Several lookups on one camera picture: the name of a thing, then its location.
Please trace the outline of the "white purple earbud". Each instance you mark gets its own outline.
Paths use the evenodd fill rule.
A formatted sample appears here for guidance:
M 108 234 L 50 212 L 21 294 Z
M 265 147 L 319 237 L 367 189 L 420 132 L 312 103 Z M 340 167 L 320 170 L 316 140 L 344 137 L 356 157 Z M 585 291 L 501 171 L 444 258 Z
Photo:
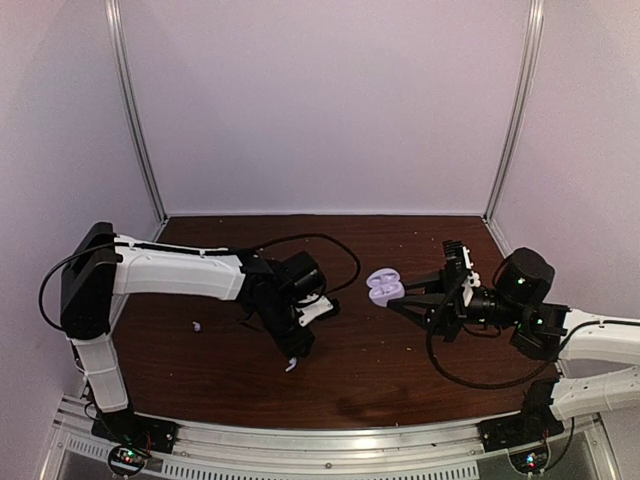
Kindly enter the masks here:
M 293 371 L 298 364 L 298 359 L 296 357 L 292 357 L 288 360 L 288 365 L 285 368 L 285 372 L 289 373 Z

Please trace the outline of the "purple round charging case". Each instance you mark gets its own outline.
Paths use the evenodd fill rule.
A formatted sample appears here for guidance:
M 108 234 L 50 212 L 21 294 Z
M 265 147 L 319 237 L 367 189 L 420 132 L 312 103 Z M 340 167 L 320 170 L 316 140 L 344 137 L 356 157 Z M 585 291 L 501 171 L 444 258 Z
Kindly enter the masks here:
M 369 299 L 373 304 L 386 308 L 392 300 L 405 296 L 405 288 L 398 271 L 382 268 L 373 272 L 366 280 Z

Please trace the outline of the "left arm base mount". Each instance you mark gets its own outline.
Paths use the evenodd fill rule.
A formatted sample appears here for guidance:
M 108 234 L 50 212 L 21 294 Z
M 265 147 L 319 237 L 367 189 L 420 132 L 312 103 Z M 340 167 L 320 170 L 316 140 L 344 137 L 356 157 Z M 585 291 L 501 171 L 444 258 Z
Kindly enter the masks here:
M 91 427 L 92 435 L 143 453 L 171 454 L 177 431 L 178 425 L 173 421 L 139 415 L 129 410 L 100 413 Z

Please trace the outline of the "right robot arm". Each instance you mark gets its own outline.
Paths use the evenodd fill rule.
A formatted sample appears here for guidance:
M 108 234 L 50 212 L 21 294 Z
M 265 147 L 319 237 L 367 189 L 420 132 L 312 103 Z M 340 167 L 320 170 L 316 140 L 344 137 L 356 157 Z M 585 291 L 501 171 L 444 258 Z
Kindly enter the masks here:
M 443 245 L 445 265 L 413 283 L 390 268 L 369 276 L 370 300 L 423 329 L 427 357 L 447 380 L 471 389 L 531 385 L 528 407 L 513 419 L 519 440 L 535 440 L 551 424 L 576 416 L 639 404 L 639 322 L 597 315 L 545 300 L 555 270 L 521 247 L 503 259 L 490 285 L 481 282 L 470 251 L 459 241 Z M 531 373 L 501 383 L 465 380 L 440 364 L 435 338 L 453 342 L 469 325 L 512 332 L 510 343 L 538 361 Z

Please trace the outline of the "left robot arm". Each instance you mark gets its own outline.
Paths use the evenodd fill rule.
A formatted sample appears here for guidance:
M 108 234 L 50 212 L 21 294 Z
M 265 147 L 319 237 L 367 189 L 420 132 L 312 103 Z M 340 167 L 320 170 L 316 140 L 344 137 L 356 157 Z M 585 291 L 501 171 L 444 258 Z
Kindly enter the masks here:
M 284 261 L 257 250 L 203 249 L 118 235 L 111 224 L 92 226 L 62 270 L 60 324 L 93 391 L 106 429 L 123 444 L 137 442 L 144 424 L 130 400 L 111 335 L 114 296 L 168 294 L 241 304 L 261 319 L 281 353 L 305 357 L 315 340 L 313 321 L 335 314 L 326 279 L 300 252 Z

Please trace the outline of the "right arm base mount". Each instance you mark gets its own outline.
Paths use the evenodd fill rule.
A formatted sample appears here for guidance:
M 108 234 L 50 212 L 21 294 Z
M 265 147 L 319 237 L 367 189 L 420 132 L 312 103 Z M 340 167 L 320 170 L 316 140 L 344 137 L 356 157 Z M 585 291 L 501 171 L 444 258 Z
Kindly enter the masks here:
M 549 413 L 524 413 L 481 421 L 478 431 L 486 453 L 512 449 L 564 432 L 564 424 Z

